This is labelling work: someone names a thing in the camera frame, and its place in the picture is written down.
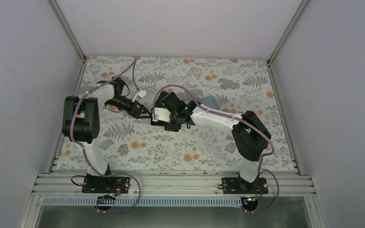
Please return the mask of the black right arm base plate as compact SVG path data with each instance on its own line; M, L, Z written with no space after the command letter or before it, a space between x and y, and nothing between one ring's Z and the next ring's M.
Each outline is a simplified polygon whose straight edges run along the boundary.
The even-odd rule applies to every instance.
M221 179L218 189L224 194L268 194L268 184L265 178L257 177L249 183L240 177Z

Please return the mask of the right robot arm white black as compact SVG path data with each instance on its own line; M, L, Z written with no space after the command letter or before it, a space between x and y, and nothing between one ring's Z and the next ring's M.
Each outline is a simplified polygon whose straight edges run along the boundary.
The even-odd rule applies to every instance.
M187 128L197 125L231 133L234 148L243 158L239 189L243 193L251 193L256 188L261 159L269 146L271 134L254 112L230 114L204 104L196 104L193 100L186 103L174 92L165 91L159 94L152 110L154 114L151 124L159 124L166 131L178 132L182 125Z

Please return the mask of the black bare phone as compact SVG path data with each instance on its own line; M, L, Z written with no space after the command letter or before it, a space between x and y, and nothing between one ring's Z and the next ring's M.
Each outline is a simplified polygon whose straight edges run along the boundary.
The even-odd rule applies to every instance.
M163 122L163 121L154 122L153 118L151 118L151 125L152 126L160 126L160 127L163 127L164 130L165 130L165 124L166 124L166 122Z

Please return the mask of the black phone from case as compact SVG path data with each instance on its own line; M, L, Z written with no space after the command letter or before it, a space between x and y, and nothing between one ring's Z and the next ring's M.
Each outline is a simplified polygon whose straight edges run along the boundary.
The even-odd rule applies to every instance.
M164 107L164 105L161 103L161 101L168 95L169 93L168 92L166 92L166 91L162 91L159 95L158 95L158 97L157 97L157 99L155 100L155 102L154 102L154 107L155 108L165 108Z

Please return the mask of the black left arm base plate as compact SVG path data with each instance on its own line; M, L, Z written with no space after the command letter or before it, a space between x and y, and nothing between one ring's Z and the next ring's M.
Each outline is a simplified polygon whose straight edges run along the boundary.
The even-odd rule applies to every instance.
M82 193L118 194L128 193L130 177L101 177L87 174L82 185Z

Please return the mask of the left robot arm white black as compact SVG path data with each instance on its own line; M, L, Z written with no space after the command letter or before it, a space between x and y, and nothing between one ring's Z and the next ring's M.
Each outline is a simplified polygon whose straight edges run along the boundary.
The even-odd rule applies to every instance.
M89 166L83 186L94 184L101 192L110 191L116 177L95 142L100 132L100 107L115 106L135 119L152 116L145 106L123 95L125 86L121 78L113 77L110 81L99 81L82 96L68 96L64 101L62 133L81 147Z

